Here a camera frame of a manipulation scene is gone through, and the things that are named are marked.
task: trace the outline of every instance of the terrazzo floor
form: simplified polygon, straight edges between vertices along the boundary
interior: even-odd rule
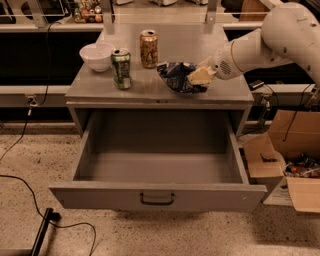
[[[22,126],[0,130],[0,157],[21,132]],[[61,214],[59,225],[94,225],[94,256],[320,255],[320,216],[297,213],[292,207],[260,204],[252,213],[64,209],[48,183],[71,179],[79,145],[72,126],[28,126],[1,160],[0,174],[25,179],[42,213],[52,207]],[[31,248],[41,220],[27,187],[19,180],[0,178],[0,255],[5,249]],[[89,255],[93,234],[88,225],[50,226],[40,255]]]

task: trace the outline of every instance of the drawer handle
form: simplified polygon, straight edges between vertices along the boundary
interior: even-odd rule
[[[156,205],[156,206],[167,206],[167,205],[172,205],[174,203],[174,194],[171,193],[171,197],[170,197],[170,201],[168,202],[148,202],[148,201],[145,201],[144,200],[144,194],[141,193],[140,194],[140,202],[143,204],[143,205]]]

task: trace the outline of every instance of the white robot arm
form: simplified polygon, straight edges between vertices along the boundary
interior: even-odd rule
[[[319,22],[303,5],[279,5],[267,14],[261,29],[218,49],[213,62],[216,76],[224,80],[294,62],[320,86]]]

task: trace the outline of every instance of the aluminum can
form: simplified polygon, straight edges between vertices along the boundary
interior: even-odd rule
[[[158,64],[158,35],[156,31],[146,29],[140,35],[141,63],[145,68],[155,68]]]
[[[131,54],[126,49],[116,49],[111,53],[113,81],[119,90],[131,87],[130,60]]]

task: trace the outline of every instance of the cardboard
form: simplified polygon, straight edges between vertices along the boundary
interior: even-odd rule
[[[243,148],[250,177],[281,177],[284,160],[295,161],[302,153],[320,158],[320,113],[279,110],[269,130],[246,142]],[[320,213],[320,179],[287,177],[286,180],[297,211]]]

